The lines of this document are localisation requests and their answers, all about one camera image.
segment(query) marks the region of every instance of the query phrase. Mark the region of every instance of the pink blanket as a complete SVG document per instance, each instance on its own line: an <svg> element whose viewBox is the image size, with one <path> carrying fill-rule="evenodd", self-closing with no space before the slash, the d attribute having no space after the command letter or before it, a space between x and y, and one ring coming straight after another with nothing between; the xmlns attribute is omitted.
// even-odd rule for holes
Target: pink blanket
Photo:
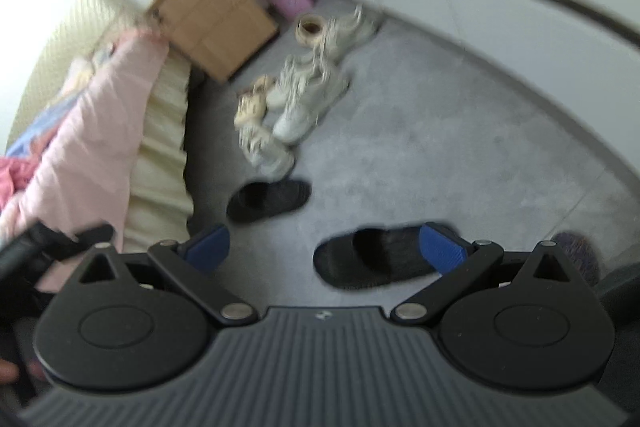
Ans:
<svg viewBox="0 0 640 427"><path fill-rule="evenodd" d="M107 221L122 248L146 103L167 53L167 43L152 36L132 36L118 46L63 121L31 183L2 212L3 239L36 219L67 234ZM38 287L55 291L77 263L54 267Z"/></svg>

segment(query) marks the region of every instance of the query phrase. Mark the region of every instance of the black slipper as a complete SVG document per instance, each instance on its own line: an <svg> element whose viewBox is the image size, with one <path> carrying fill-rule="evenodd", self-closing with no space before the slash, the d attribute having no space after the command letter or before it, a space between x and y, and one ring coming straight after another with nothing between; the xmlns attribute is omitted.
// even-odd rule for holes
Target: black slipper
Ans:
<svg viewBox="0 0 640 427"><path fill-rule="evenodd" d="M397 229L360 229L322 243L314 268L331 286L358 290L413 279L434 271L420 254L420 225ZM430 223L448 234L448 225Z"/></svg>
<svg viewBox="0 0 640 427"><path fill-rule="evenodd" d="M235 223L253 223L298 210L310 195L311 185L302 180L249 183L231 196L226 217Z"/></svg>

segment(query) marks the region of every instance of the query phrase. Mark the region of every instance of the brown box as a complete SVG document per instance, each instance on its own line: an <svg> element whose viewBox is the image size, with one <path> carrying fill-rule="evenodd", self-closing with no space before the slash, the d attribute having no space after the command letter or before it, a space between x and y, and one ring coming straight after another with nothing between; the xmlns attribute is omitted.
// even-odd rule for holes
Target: brown box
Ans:
<svg viewBox="0 0 640 427"><path fill-rule="evenodd" d="M219 82L278 31L253 0L154 0L148 12L175 47Z"/></svg>

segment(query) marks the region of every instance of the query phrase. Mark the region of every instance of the gray floor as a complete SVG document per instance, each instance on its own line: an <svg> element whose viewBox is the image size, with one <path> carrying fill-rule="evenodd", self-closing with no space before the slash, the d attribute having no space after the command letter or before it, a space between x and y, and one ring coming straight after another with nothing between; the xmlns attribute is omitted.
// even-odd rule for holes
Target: gray floor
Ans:
<svg viewBox="0 0 640 427"><path fill-rule="evenodd" d="M327 16L351 9L346 0L317 6ZM287 54L304 51L289 29L231 86L208 82L193 92L186 176L196 227L225 221L229 196L256 177L238 149L234 91L259 74L277 74ZM594 240L604 264L640 241L640 202L590 149L512 89L513 80L396 20L341 68L350 90L297 151L294 176L312 182L309 203L289 216L230 226L231 252L215 277L261 311L388 311L433 280L360 292L324 284L312 267L314 248L364 224L446 219L469 240L511 250L572 229Z"/></svg>

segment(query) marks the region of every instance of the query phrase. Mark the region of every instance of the bed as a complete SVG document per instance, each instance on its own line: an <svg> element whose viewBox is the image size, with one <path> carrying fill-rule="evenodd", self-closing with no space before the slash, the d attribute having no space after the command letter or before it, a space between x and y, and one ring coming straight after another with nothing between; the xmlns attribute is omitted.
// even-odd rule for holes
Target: bed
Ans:
<svg viewBox="0 0 640 427"><path fill-rule="evenodd" d="M76 0L53 32L22 94L8 144L62 87L69 64L109 42L143 15L127 0ZM122 251L144 251L161 239L187 240L193 202L184 184L182 149L191 66L169 50L153 85L143 118L143 137L129 179Z"/></svg>

